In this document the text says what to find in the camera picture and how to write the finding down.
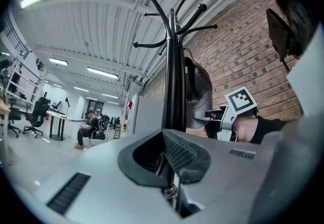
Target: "person sitting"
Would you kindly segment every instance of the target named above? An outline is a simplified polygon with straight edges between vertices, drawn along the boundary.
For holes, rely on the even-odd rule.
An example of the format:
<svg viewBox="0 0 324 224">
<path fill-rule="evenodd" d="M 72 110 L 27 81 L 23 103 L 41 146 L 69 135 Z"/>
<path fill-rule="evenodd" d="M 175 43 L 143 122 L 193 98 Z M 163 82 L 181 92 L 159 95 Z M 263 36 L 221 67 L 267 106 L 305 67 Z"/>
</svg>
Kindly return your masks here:
<svg viewBox="0 0 324 224">
<path fill-rule="evenodd" d="M 83 137 L 91 137 L 92 131 L 98 130 L 99 128 L 99 120 L 95 116 L 93 110 L 88 110 L 86 112 L 86 117 L 90 119 L 89 126 L 81 127 L 77 132 L 77 143 L 74 146 L 76 149 L 83 150 L 84 143 L 83 143 Z"/>
</svg>

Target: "white ceiling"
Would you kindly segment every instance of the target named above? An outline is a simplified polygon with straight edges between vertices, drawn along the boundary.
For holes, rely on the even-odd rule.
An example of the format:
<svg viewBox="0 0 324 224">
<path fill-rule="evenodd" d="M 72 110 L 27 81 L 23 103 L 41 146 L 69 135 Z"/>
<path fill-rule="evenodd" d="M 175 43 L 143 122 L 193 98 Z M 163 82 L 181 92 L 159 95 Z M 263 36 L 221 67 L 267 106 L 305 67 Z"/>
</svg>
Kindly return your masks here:
<svg viewBox="0 0 324 224">
<path fill-rule="evenodd" d="M 29 46 L 58 79 L 69 86 L 89 89 L 89 96 L 99 98 L 106 93 L 120 96 L 122 102 L 127 79 L 145 76 L 160 59 L 159 48 L 132 46 L 134 41 L 163 39 L 161 19 L 142 18 L 145 12 L 156 12 L 150 0 L 41 0 L 26 9 L 19 7 L 21 1 L 14 0 L 12 11 Z M 181 0 L 158 1 L 168 14 Z M 212 8 L 197 22 L 200 25 L 213 18 L 223 7 L 219 4 L 224 4 L 187 0 L 179 13 L 180 23 L 184 24 L 200 3 Z M 66 60 L 69 65 L 55 65 L 49 57 Z M 117 74 L 120 80 L 88 72 L 87 66 Z"/>
</svg>

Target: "black hat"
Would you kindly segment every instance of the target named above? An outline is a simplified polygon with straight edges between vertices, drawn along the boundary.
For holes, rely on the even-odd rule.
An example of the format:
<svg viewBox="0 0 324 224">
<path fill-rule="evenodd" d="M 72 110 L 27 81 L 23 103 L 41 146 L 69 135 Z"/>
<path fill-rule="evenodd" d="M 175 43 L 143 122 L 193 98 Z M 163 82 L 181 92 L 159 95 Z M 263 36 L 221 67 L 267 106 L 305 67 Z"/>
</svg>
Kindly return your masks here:
<svg viewBox="0 0 324 224">
<path fill-rule="evenodd" d="M 94 113 L 94 112 L 93 112 L 93 110 L 90 109 L 90 110 L 88 110 L 88 111 L 86 112 L 86 116 L 88 116 L 89 113 Z"/>
</svg>

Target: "person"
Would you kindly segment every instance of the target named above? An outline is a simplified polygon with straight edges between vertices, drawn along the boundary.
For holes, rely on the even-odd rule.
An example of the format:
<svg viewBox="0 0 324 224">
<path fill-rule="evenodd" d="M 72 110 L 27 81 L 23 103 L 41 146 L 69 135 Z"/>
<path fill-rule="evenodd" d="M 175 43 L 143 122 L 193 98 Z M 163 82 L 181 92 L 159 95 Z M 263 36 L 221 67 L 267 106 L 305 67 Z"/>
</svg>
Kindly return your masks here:
<svg viewBox="0 0 324 224">
<path fill-rule="evenodd" d="M 95 116 L 93 110 L 88 110 L 86 112 L 86 117 L 90 119 L 90 123 L 86 127 L 81 127 L 77 132 L 77 143 L 74 146 L 76 149 L 83 150 L 84 143 L 83 143 L 83 137 L 91 137 L 92 131 L 98 130 L 99 128 L 99 120 Z"/>
<path fill-rule="evenodd" d="M 276 0 L 276 2 L 296 36 L 297 46 L 301 51 L 295 56 L 298 59 L 307 49 L 320 21 L 318 8 L 313 5 L 313 0 Z M 212 114 L 211 118 L 216 119 L 216 114 Z M 287 122 L 279 119 L 268 120 L 260 116 L 258 118 L 238 116 L 232 129 L 237 132 L 239 142 L 261 144 L 267 133 L 281 130 Z"/>
</svg>

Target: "vent grille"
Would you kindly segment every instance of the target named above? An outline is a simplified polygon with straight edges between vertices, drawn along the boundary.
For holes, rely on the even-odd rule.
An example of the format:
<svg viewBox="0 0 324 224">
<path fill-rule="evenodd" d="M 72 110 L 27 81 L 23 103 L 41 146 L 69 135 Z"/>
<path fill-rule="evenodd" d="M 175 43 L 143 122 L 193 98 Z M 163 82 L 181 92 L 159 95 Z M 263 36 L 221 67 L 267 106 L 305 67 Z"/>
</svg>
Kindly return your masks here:
<svg viewBox="0 0 324 224">
<path fill-rule="evenodd" d="M 82 188 L 86 185 L 90 176 L 76 173 L 74 177 L 55 195 L 47 204 L 49 208 L 63 215 L 74 199 L 78 196 Z"/>
<path fill-rule="evenodd" d="M 242 158 L 246 158 L 246 159 L 253 159 L 255 156 L 255 152 L 250 152 L 250 151 L 243 151 L 243 150 L 237 150 L 237 149 L 232 149 L 230 152 L 230 154 L 237 156 L 237 157 L 242 157 Z"/>
</svg>

